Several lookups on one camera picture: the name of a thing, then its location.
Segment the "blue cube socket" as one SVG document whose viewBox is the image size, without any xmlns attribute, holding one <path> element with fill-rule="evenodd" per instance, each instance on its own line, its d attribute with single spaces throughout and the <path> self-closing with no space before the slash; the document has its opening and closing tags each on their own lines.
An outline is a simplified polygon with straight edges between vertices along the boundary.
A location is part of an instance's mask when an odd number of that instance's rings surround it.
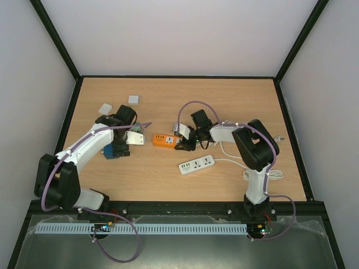
<svg viewBox="0 0 359 269">
<path fill-rule="evenodd" d="M 103 155 L 106 159 L 114 159 L 115 156 L 113 155 L 113 145 L 110 143 L 103 148 Z"/>
</svg>

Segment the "orange power strip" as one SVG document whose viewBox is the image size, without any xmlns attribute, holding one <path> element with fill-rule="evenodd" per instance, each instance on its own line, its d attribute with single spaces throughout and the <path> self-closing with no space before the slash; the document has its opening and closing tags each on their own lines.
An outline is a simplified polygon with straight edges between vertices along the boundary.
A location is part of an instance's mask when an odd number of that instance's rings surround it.
<svg viewBox="0 0 359 269">
<path fill-rule="evenodd" d="M 154 146 L 173 149 L 182 141 L 182 138 L 167 134 L 155 133 L 152 143 Z"/>
</svg>

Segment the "white power strip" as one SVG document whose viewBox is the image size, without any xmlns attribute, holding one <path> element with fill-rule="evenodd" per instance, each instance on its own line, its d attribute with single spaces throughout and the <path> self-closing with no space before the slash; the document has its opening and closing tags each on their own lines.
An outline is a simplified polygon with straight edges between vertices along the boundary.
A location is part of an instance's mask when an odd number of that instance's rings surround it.
<svg viewBox="0 0 359 269">
<path fill-rule="evenodd" d="M 212 155 L 206 155 L 197 159 L 193 159 L 179 164 L 178 168 L 182 175 L 197 172 L 199 170 L 206 169 L 215 164 L 215 160 Z"/>
</svg>

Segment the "white square plug adapter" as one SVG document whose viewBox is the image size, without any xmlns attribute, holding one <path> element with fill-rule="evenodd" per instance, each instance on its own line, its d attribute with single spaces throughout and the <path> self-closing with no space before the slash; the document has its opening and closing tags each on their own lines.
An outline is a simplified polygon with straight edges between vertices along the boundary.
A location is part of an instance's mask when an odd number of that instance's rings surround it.
<svg viewBox="0 0 359 269">
<path fill-rule="evenodd" d="M 101 115 L 108 115 L 112 110 L 112 106 L 110 104 L 104 103 L 100 109 L 98 110 Z"/>
</svg>

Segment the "white charger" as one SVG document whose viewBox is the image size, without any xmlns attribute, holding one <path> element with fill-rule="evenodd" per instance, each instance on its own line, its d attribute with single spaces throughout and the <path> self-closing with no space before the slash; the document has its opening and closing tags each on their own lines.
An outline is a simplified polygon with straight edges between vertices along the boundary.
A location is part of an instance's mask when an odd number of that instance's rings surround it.
<svg viewBox="0 0 359 269">
<path fill-rule="evenodd" d="M 129 95 L 128 104 L 129 105 L 139 105 L 140 96 L 139 95 Z"/>
</svg>

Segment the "green usb adapter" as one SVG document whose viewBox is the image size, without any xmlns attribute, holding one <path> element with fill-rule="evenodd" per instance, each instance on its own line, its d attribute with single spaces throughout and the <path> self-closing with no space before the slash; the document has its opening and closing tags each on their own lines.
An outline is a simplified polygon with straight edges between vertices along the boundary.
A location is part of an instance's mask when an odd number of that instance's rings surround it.
<svg viewBox="0 0 359 269">
<path fill-rule="evenodd" d="M 136 133 L 143 133 L 142 126 L 140 123 L 137 124 L 137 126 L 132 127 L 130 131 L 136 132 Z"/>
</svg>

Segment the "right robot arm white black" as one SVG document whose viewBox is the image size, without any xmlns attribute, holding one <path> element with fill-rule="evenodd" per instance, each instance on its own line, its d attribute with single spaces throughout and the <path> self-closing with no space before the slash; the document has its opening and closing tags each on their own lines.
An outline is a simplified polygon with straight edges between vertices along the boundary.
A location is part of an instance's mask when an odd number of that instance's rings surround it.
<svg viewBox="0 0 359 269">
<path fill-rule="evenodd" d="M 213 123 L 204 110 L 191 114 L 194 127 L 176 122 L 174 134 L 181 141 L 175 150 L 194 151 L 202 142 L 235 143 L 247 167 L 248 187 L 244 195 L 244 211 L 248 218 L 258 219 L 269 206 L 268 181 L 279 155 L 279 147 L 262 122 L 254 119 L 247 124 Z"/>
</svg>

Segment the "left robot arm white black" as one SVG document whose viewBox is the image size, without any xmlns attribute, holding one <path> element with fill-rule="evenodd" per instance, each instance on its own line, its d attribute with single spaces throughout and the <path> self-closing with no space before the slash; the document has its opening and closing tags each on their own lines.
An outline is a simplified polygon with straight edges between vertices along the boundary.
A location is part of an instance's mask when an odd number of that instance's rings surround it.
<svg viewBox="0 0 359 269">
<path fill-rule="evenodd" d="M 121 105 L 115 114 L 97 118 L 90 130 L 69 148 L 55 155 L 43 155 L 34 187 L 42 210 L 100 209 L 106 195 L 81 187 L 79 173 L 99 151 L 106 159 L 129 156 L 128 133 L 131 128 L 138 127 L 136 121 L 137 113 Z"/>
</svg>

